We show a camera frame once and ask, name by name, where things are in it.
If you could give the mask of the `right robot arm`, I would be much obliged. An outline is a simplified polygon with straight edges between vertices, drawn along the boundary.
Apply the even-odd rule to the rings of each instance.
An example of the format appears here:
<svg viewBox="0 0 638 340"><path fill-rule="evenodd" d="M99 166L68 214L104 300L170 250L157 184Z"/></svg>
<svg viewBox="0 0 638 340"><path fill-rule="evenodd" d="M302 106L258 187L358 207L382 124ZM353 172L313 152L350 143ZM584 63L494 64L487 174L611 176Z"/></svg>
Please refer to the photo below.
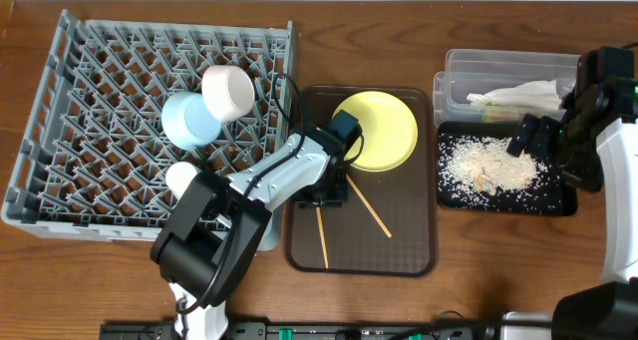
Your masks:
<svg viewBox="0 0 638 340"><path fill-rule="evenodd" d="M525 115L507 151L546 157L563 180L605 192L601 283L562 298L552 315L508 312L501 339L634 339L637 336L637 80L635 44L578 59L561 120Z"/></svg>

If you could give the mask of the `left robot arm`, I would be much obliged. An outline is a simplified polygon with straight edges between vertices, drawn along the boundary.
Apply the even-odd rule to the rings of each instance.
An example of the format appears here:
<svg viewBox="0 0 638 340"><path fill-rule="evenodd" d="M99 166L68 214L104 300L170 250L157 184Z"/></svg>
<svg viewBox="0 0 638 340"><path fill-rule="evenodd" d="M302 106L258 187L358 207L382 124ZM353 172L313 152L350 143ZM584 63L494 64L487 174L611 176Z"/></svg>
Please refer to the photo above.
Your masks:
<svg viewBox="0 0 638 340"><path fill-rule="evenodd" d="M286 144L255 166L220 176L198 172L188 183L150 253L175 295L172 339L219 339L224 305L257 251L273 211L347 200L346 154L362 142L358 120L338 112L322 128L299 125Z"/></svg>

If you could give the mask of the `wooden chopstick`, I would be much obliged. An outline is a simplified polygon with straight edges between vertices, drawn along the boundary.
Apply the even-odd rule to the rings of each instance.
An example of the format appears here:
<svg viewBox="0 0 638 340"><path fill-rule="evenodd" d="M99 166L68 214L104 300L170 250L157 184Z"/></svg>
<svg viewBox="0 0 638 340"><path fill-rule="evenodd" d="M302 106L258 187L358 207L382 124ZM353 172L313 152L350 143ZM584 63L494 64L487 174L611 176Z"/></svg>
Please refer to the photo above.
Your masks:
<svg viewBox="0 0 638 340"><path fill-rule="evenodd" d="M329 268L329 257L328 257L328 251L327 251L327 243L326 243L326 238L325 238L325 231L324 231L324 224L323 224L323 217L322 217L321 207L316 207L315 208L315 213L316 213L316 217L317 217L317 225L318 225L318 231L319 231L319 237L320 237L320 243L321 243L324 266L325 266L326 269L328 269Z"/></svg>
<svg viewBox="0 0 638 340"><path fill-rule="evenodd" d="M379 214L376 212L376 210L374 209L372 204L370 202L368 202L366 197L363 195L361 190L358 188L358 186L354 183L354 181L352 180L352 178L348 174L346 174L346 181L349 184L349 186L352 188L352 190L357 194L359 199L362 201L364 206L367 208L367 210L369 211L371 216L375 219L375 221L377 222L379 227L382 229L382 231L385 233L385 235L388 238L392 238L393 234L391 233L390 229L387 227L387 225L382 220L382 218L379 216Z"/></svg>

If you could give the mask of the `green orange snack wrapper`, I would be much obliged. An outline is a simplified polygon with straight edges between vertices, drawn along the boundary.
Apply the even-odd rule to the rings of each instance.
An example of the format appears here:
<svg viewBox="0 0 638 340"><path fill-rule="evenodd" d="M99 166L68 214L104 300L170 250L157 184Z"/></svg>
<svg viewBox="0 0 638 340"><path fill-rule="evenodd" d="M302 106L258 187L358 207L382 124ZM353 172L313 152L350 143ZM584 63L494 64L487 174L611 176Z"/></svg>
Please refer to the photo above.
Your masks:
<svg viewBox="0 0 638 340"><path fill-rule="evenodd" d="M499 123L499 124L517 124L525 115L525 112L503 107L503 106L486 106L480 113L480 119L483 123Z"/></svg>

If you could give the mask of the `yellow plate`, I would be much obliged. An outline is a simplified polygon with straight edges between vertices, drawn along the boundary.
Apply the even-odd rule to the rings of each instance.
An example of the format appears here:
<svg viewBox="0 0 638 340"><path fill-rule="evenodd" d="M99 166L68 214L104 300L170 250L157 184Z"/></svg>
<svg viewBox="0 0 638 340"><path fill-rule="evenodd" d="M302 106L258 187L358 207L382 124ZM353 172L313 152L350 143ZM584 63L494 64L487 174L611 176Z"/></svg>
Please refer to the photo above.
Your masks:
<svg viewBox="0 0 638 340"><path fill-rule="evenodd" d="M357 139L346 155L357 170L380 172L406 161L416 147L418 126L410 108L398 97L380 91L354 94L340 103L333 117L345 111L358 120L364 144Z"/></svg>

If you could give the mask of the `white cup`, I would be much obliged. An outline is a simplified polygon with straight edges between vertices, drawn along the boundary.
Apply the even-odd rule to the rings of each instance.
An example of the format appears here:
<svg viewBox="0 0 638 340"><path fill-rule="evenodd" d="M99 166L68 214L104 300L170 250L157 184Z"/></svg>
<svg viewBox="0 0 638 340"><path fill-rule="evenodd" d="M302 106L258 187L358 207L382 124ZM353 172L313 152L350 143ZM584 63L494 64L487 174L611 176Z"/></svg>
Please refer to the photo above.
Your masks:
<svg viewBox="0 0 638 340"><path fill-rule="evenodd" d="M173 196L180 200L200 169L188 162L178 162L171 165L165 175L166 184Z"/></svg>

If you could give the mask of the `light blue bowl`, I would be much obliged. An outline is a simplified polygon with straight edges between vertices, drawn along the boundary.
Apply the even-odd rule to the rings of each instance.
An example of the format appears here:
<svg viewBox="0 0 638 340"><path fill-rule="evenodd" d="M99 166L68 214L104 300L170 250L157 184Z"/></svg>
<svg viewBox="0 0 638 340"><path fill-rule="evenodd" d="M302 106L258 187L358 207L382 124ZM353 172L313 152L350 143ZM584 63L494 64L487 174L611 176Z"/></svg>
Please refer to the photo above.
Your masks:
<svg viewBox="0 0 638 340"><path fill-rule="evenodd" d="M210 113L200 93L178 92L169 96L160 119L168 140L185 151L207 146L221 133L221 121Z"/></svg>

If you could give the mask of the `white bowl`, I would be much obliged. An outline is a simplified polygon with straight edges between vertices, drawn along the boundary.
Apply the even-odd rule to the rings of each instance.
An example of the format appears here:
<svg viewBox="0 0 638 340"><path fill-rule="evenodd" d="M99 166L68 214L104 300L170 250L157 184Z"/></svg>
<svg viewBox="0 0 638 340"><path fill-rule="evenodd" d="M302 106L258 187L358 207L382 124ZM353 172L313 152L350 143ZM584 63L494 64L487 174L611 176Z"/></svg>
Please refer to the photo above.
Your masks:
<svg viewBox="0 0 638 340"><path fill-rule="evenodd" d="M202 76L201 93L210 113L221 122L234 122L246 116L255 103L253 83L237 66L208 67Z"/></svg>

